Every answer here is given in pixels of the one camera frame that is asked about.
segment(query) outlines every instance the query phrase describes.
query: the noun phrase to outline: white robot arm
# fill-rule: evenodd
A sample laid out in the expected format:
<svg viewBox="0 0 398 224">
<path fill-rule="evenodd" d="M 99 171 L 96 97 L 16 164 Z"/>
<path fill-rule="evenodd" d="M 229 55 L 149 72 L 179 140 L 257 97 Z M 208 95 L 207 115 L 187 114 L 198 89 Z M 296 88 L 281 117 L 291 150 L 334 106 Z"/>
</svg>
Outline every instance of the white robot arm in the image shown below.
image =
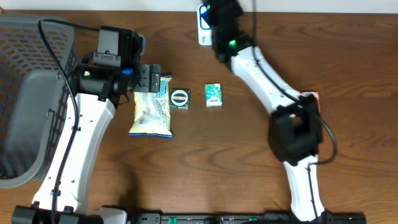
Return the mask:
<svg viewBox="0 0 398 224">
<path fill-rule="evenodd" d="M 104 132 L 113 118 L 115 107 L 108 99 L 105 102 L 98 101 L 96 95 L 78 93 L 75 98 L 80 113 L 79 131 L 76 133 L 62 174 L 57 210 L 62 212 L 66 206 L 69 206 L 75 213 L 85 214 L 96 156 Z M 70 98 L 68 105 L 70 106 L 67 109 L 67 119 L 50 170 L 32 202 L 38 202 L 39 208 L 48 210 L 52 208 L 51 192 L 75 119 Z"/>
<path fill-rule="evenodd" d="M 254 59 L 252 48 L 253 47 L 248 47 L 240 50 L 236 56 L 231 57 L 232 72 L 249 86 L 270 115 L 277 111 L 280 106 L 287 107 L 294 105 L 295 102 L 285 97 L 259 69 Z M 284 88 L 289 95 L 299 99 L 301 94 L 281 79 L 281 77 L 269 65 L 267 60 L 262 56 L 259 47 L 254 47 L 254 50 L 256 51 L 256 58 L 258 59 L 259 65 L 267 72 L 267 74 L 279 86 Z M 291 210 L 300 221 L 312 221 L 315 219 L 307 174 L 308 164 L 314 162 L 318 162 L 317 155 L 304 157 L 298 161 L 296 166 L 289 164 L 287 161 L 283 162 L 289 180 L 290 191 L 292 193 Z M 320 201 L 318 192 L 316 167 L 311 169 L 310 176 L 312 179 L 315 206 L 317 208 L 318 216 L 320 217 L 325 209 Z"/>
</svg>

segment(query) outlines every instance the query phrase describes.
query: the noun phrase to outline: wooden table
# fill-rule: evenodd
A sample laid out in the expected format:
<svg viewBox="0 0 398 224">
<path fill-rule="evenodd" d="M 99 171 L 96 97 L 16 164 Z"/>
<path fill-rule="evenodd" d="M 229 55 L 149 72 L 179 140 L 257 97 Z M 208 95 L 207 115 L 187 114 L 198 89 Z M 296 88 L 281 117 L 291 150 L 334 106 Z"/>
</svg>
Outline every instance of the wooden table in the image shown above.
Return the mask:
<svg viewBox="0 0 398 224">
<path fill-rule="evenodd" d="M 134 103 L 110 123 L 93 172 L 90 210 L 104 204 L 165 213 L 287 210 L 285 170 L 267 144 L 268 115 L 252 91 L 198 44 L 193 12 L 7 11 L 136 30 L 147 39 L 142 63 L 172 73 L 171 87 L 191 89 L 188 111 L 172 111 L 174 139 L 130 138 Z M 258 15 L 257 43 L 289 84 L 320 93 L 322 116 L 340 151 L 318 168 L 324 206 L 364 212 L 368 223 L 398 222 L 398 16 Z M 251 16 L 241 19 L 251 30 Z M 98 34 L 76 30 L 79 56 Z M 206 83 L 221 83 L 224 105 L 205 104 Z M 329 138 L 320 157 L 331 153 Z M 40 182 L 0 190 L 0 222 L 29 205 Z"/>
</svg>

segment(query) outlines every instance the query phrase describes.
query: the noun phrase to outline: gray mesh basket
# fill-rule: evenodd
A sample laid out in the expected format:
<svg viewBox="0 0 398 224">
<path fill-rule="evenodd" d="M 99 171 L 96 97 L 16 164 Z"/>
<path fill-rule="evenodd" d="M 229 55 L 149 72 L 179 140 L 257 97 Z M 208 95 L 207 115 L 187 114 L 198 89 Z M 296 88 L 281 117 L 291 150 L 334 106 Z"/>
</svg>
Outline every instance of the gray mesh basket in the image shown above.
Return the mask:
<svg viewBox="0 0 398 224">
<path fill-rule="evenodd" d="M 40 38 L 39 19 L 0 15 L 0 188 L 45 177 L 65 122 L 67 89 Z M 78 64 L 73 28 L 44 22 L 43 30 L 69 73 Z"/>
</svg>

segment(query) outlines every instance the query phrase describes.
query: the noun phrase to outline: black cable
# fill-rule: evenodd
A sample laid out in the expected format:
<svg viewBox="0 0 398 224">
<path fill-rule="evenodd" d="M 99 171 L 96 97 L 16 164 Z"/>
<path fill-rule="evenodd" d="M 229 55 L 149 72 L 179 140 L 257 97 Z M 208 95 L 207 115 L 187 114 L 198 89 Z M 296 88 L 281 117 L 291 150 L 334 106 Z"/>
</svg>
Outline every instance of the black cable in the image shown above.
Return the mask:
<svg viewBox="0 0 398 224">
<path fill-rule="evenodd" d="M 41 19 L 41 20 L 38 21 L 38 24 L 37 24 L 38 27 L 39 27 L 40 37 L 42 38 L 43 43 L 44 43 L 46 49 L 48 50 L 49 54 L 51 55 L 53 61 L 57 65 L 57 67 L 58 67 L 58 69 L 60 71 L 60 74 L 61 74 L 61 76 L 63 78 L 63 81 L 65 82 L 65 85 L 67 86 L 70 98 L 72 99 L 73 111 L 75 113 L 75 122 L 74 122 L 73 127 L 72 127 L 72 133 L 70 135 L 70 139 L 68 141 L 65 153 L 64 153 L 64 155 L 62 157 L 62 161 L 61 161 L 61 164 L 60 164 L 60 168 L 58 170 L 57 178 L 55 179 L 54 190 L 52 192 L 53 194 L 52 194 L 52 206 L 51 206 L 51 223 L 52 224 L 56 224 L 57 221 L 56 221 L 55 218 L 56 218 L 56 212 L 57 212 L 57 199 L 58 199 L 58 192 L 59 192 L 61 176 L 62 176 L 63 168 L 65 167 L 65 164 L 66 164 L 67 159 L 68 159 L 70 148 L 72 147 L 72 143 L 73 143 L 73 140 L 75 138 L 75 135 L 76 135 L 76 132 L 77 132 L 77 129 L 78 129 L 80 115 L 79 115 L 79 111 L 78 111 L 78 108 L 77 108 L 76 99 L 73 96 L 72 89 L 70 88 L 70 84 L 68 82 L 67 74 L 65 73 L 64 69 L 62 68 L 62 65 L 59 62 L 59 60 L 57 59 L 57 56 L 55 56 L 53 50 L 51 49 L 50 44 L 47 42 L 47 39 L 45 38 L 45 35 L 44 35 L 44 32 L 43 32 L 43 27 L 42 27 L 42 23 L 43 22 L 54 22 L 54 23 L 59 23 L 59 24 L 67 25 L 67 26 L 76 27 L 76 28 L 79 28 L 79 29 L 92 30 L 92 31 L 100 31 L 100 30 L 99 29 L 95 29 L 95 28 L 86 27 L 86 26 L 81 26 L 81 25 L 78 25 L 78 24 L 72 24 L 70 22 L 60 21 L 60 20 L 56 20 L 56 19 Z"/>
<path fill-rule="evenodd" d="M 140 82 L 141 82 L 141 72 L 139 71 L 139 69 L 137 69 L 137 72 L 138 72 L 138 83 L 137 83 L 136 87 L 132 91 L 136 91 L 136 90 L 138 90 L 138 88 L 141 87 L 141 84 L 140 84 Z"/>
<path fill-rule="evenodd" d="M 256 0 L 252 0 L 252 7 L 253 7 L 253 30 L 252 30 L 252 38 L 253 40 L 256 39 L 256 32 L 257 32 L 257 10 L 256 10 Z M 317 208 L 315 205 L 315 199 L 313 196 L 313 187 L 312 187 L 312 180 L 311 180 L 311 168 L 310 166 L 312 165 L 324 165 L 324 164 L 328 164 L 330 162 L 332 162 L 335 157 L 337 156 L 338 153 L 338 146 L 337 146 L 337 140 L 336 140 L 336 136 L 333 133 L 333 131 L 331 130 L 331 128 L 329 127 L 329 125 L 326 124 L 326 122 L 316 113 L 314 113 L 313 111 L 309 110 L 308 108 L 306 108 L 304 105 L 302 105 L 300 103 L 300 101 L 296 98 L 294 98 L 293 96 L 291 96 L 290 94 L 288 94 L 283 88 L 281 88 L 278 84 L 276 84 L 276 82 L 267 74 L 266 71 L 264 71 L 264 69 L 261 67 L 259 60 L 256 57 L 256 53 L 254 50 L 254 47 L 252 48 L 252 52 L 253 52 L 253 57 L 256 61 L 257 66 L 260 68 L 261 72 L 267 77 L 267 79 L 283 94 L 285 95 L 287 98 L 289 98 L 290 100 L 292 100 L 293 102 L 295 102 L 296 104 L 298 104 L 299 106 L 301 106 L 302 109 L 304 109 L 305 111 L 307 111 L 311 116 L 313 116 L 316 120 L 318 120 L 321 125 L 326 129 L 326 131 L 328 132 L 330 139 L 332 141 L 333 144 L 333 154 L 328 158 L 325 159 L 324 161 L 319 161 L 319 162 L 312 162 L 309 163 L 307 166 L 307 172 L 308 172 L 308 181 L 310 184 L 310 193 L 311 193 L 311 200 L 312 200 L 312 206 L 313 206 L 313 210 L 315 213 L 315 223 L 319 223 L 318 220 L 318 213 L 317 213 Z"/>
<path fill-rule="evenodd" d="M 54 23 L 57 23 L 57 24 L 63 24 L 63 25 L 67 25 L 67 26 L 76 27 L 76 28 L 79 28 L 79 29 L 84 29 L 84 30 L 97 31 L 97 32 L 100 31 L 100 29 L 97 29 L 97 28 L 82 26 L 82 25 L 79 25 L 79 24 L 74 24 L 74 23 L 67 22 L 67 21 L 61 21 L 61 20 L 58 20 L 58 19 L 47 19 L 46 18 L 46 19 L 42 19 L 42 22 L 54 22 Z"/>
<path fill-rule="evenodd" d="M 124 97 L 126 97 L 126 100 L 127 100 L 127 101 L 126 101 L 126 102 L 123 102 L 123 103 L 118 103 L 118 106 L 130 102 L 130 96 L 128 95 L 128 93 L 126 93 L 126 94 L 124 95 Z"/>
</svg>

